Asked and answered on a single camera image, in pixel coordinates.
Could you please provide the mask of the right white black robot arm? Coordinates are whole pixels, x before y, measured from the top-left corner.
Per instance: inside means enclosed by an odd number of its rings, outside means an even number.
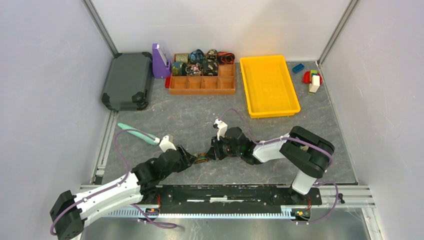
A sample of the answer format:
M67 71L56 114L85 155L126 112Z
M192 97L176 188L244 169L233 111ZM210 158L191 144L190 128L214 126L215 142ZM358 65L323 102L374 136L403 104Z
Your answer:
M288 196L293 203L302 204L309 198L316 180L323 177L333 162L334 152L331 142L301 126L294 126L278 138L262 141L249 139L240 127L231 127L225 132L219 130L211 139L205 157L213 160L239 157L249 165L287 159L298 168Z

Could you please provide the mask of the orange blue floral tie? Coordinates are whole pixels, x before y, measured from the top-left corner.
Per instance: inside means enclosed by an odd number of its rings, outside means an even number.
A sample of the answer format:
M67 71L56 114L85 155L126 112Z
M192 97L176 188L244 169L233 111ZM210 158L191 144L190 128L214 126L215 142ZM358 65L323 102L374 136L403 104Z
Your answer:
M205 162L209 162L211 160L210 158L207 157L206 152L195 153L193 156L195 157L194 164L205 163Z

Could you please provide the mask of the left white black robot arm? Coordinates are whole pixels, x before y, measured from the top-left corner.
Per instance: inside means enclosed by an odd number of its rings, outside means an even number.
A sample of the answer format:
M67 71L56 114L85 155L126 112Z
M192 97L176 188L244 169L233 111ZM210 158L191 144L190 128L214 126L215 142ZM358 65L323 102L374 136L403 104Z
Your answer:
M62 192L49 212L52 220L50 234L59 240L70 240L108 213L141 201L153 203L159 182L173 173L186 170L196 160L194 155L178 145L100 187L76 194L70 190Z

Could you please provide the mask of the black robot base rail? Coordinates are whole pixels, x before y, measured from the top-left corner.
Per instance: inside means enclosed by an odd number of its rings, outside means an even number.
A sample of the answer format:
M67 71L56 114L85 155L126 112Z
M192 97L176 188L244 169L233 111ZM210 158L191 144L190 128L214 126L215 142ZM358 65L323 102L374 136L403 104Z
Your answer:
M157 204L162 214L277 214L281 207L322 204L313 187L301 195L276 184L158 185L141 204Z

